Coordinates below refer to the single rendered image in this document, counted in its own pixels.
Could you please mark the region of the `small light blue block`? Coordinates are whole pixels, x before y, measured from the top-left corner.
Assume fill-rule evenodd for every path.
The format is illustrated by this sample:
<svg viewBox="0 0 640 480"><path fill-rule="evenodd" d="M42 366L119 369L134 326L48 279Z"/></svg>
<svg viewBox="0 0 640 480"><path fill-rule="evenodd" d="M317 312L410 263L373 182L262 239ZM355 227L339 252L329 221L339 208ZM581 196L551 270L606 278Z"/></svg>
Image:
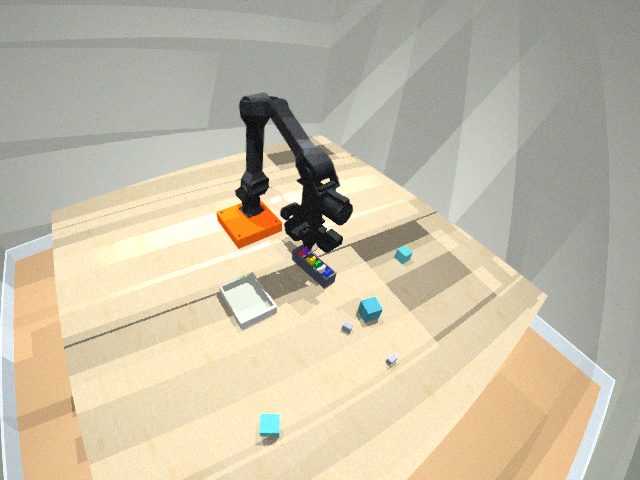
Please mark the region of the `small light blue block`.
<svg viewBox="0 0 640 480"><path fill-rule="evenodd" d="M280 418L279 414L261 414L260 436L279 437Z"/></svg>

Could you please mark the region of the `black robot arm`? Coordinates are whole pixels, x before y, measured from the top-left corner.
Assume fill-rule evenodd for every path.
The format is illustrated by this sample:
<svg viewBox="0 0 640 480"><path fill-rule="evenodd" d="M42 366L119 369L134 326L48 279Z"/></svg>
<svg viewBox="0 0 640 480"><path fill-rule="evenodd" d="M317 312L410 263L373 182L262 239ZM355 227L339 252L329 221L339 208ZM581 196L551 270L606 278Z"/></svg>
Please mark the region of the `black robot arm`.
<svg viewBox="0 0 640 480"><path fill-rule="evenodd" d="M239 110L247 126L246 171L239 189L235 191L236 197L242 201L238 210L247 218L265 211L259 196L266 194L269 188L269 177L263 173L263 140L265 125L271 117L296 157L295 167L301 177L296 182L302 186L302 206L318 210L339 226L345 224L354 208L350 198L336 191L341 185L335 165L327 153L307 137L287 101L265 92L256 93L242 97ZM330 182L321 183L328 178ZM315 219L313 216L306 218L299 211L284 222L284 229L294 241L306 241L315 233Z"/></svg>

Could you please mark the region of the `teal flat block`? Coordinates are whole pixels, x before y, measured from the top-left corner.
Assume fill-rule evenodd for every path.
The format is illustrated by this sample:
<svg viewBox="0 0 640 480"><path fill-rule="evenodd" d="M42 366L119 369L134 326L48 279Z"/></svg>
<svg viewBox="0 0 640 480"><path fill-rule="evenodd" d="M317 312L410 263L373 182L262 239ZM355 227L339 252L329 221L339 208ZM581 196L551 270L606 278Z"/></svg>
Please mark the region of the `teal flat block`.
<svg viewBox="0 0 640 480"><path fill-rule="evenodd" d="M409 259L412 256L412 251L410 251L410 249L407 246L403 246L401 248L398 248L396 250L396 255L395 255L395 259L400 262L401 264L409 261Z"/></svg>

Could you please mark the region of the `teal cube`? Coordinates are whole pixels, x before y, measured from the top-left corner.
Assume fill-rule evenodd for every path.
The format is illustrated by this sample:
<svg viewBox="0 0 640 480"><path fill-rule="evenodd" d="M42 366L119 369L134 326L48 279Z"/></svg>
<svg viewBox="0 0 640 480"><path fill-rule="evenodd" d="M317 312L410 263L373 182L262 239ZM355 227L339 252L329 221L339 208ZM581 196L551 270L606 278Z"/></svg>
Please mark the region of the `teal cube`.
<svg viewBox="0 0 640 480"><path fill-rule="evenodd" d="M364 323L368 323L380 317L383 308L379 303L380 302L377 300L376 297L372 297L372 298L368 298L360 301L357 311L361 315Z"/></svg>

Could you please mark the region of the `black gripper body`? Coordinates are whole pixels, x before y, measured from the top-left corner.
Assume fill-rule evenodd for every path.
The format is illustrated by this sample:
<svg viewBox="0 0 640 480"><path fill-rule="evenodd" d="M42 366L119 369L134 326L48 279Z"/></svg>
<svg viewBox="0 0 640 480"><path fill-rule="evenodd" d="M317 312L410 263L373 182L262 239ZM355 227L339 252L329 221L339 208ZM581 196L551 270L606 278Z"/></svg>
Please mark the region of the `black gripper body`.
<svg viewBox="0 0 640 480"><path fill-rule="evenodd" d="M312 238L316 240L317 246L324 251L325 253L329 253L333 249L340 246L343 242L343 236L337 233L335 230L330 229L328 231L325 226L322 224L325 223L325 219L323 219L323 214L321 214L318 210L309 210L302 206L302 204L297 203L296 201L283 206L280 209L280 217L282 217L285 221L289 219L290 216L297 215L301 212L301 214L311 219L312 216L315 219L316 230L315 233L312 233Z"/></svg>

